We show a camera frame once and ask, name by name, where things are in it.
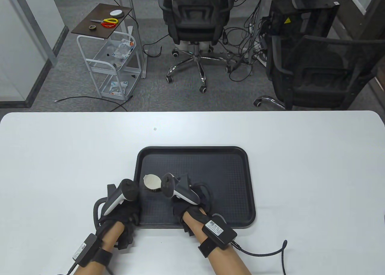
computer case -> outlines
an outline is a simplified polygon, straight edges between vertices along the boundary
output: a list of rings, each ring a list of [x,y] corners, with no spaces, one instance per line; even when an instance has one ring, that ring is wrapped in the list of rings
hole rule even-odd
[[[282,39],[300,39],[303,35],[327,37],[339,4],[327,3],[323,8],[295,9],[292,0],[272,0],[268,33]]]

label sticker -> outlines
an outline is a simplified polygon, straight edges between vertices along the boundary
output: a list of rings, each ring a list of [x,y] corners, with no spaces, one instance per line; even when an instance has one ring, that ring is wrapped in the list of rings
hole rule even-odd
[[[83,243],[82,245],[80,245],[79,249],[77,249],[77,251],[75,252],[75,254],[73,255],[73,260],[76,260],[76,258],[80,255],[80,253],[83,251],[83,249],[85,248],[85,246],[87,246],[86,243]]]
[[[213,232],[215,235],[219,236],[223,233],[223,229],[219,227],[216,223],[213,221],[208,221],[205,225],[211,232]]]

chair base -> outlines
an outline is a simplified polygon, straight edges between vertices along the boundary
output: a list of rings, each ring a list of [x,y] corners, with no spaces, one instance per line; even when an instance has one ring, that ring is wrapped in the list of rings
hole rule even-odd
[[[256,107],[260,107],[261,106],[261,104],[262,104],[262,101],[268,101],[268,102],[270,102],[270,103],[272,103],[272,104],[274,104],[275,106],[278,106],[279,108],[281,108],[281,109],[283,109],[283,110],[286,110],[286,107],[285,107],[285,105],[282,103],[282,102],[280,102],[279,100],[277,100],[277,99],[275,99],[275,98],[272,98],[271,96],[260,96],[260,97],[258,97],[255,101],[254,101],[254,105],[256,106]]]
[[[174,71],[179,68],[180,66],[183,66],[185,64],[188,64],[190,62],[195,62],[198,66],[198,71],[199,71],[199,75],[201,77],[201,82],[202,82],[202,85],[201,87],[199,88],[199,91],[201,93],[205,93],[206,90],[207,90],[207,86],[206,86],[206,74],[205,74],[205,71],[203,70],[203,67],[202,67],[202,64],[201,64],[201,61],[202,60],[210,60],[210,61],[218,61],[218,62],[224,62],[226,63],[226,73],[230,73],[231,71],[231,67],[228,65],[227,63],[227,60],[222,58],[222,57],[205,57],[205,56],[201,56],[200,54],[200,51],[199,51],[199,44],[194,44],[194,52],[190,52],[190,51],[181,51],[177,48],[175,48],[173,51],[172,51],[172,55],[174,57],[178,57],[179,56],[179,52],[182,52],[186,55],[189,56],[188,59],[185,59],[179,63],[177,63],[176,65],[170,67],[169,71],[167,72],[167,76],[166,76],[166,80],[168,83],[172,83],[172,74],[174,73]]]

white round object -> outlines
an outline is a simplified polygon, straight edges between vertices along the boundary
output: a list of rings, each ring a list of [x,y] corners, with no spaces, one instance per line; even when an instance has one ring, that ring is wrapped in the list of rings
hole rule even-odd
[[[162,181],[157,175],[149,174],[143,177],[143,183],[146,188],[155,191],[161,188]]]
[[[112,16],[112,17],[114,17],[114,16],[119,16],[119,15],[121,15],[123,13],[123,11],[121,11],[120,9],[118,9],[118,10],[115,10],[115,11],[111,11],[110,12],[110,15]]]

black glove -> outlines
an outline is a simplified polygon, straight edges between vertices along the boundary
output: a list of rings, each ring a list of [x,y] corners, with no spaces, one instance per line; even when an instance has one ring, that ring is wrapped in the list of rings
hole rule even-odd
[[[102,216],[99,219],[100,227],[96,229],[96,235],[98,238],[102,239],[105,233],[119,221],[124,224],[124,231],[117,241],[117,248],[119,250],[126,249],[128,245],[133,242],[132,234],[134,233],[134,226],[139,225],[139,215],[139,197],[133,202],[124,200],[123,203],[117,205],[111,213],[106,216]]]
[[[206,196],[202,192],[202,187],[206,189],[206,192],[208,196]],[[186,202],[183,199],[179,199],[177,196],[173,196],[171,198],[172,201],[172,213],[174,216],[177,217],[179,223],[182,225],[184,231],[188,233],[190,236],[193,236],[194,233],[191,231],[191,229],[187,226],[187,224],[183,221],[183,215],[186,211],[188,211],[190,214],[194,213],[197,216],[202,215],[204,216],[201,211],[199,210],[202,208],[206,214],[209,214],[210,209],[211,209],[211,200],[212,200],[212,195],[209,190],[209,188],[204,185],[204,184],[196,184],[191,187],[191,190],[193,190],[201,199],[201,203],[199,205],[192,205],[188,202]]]

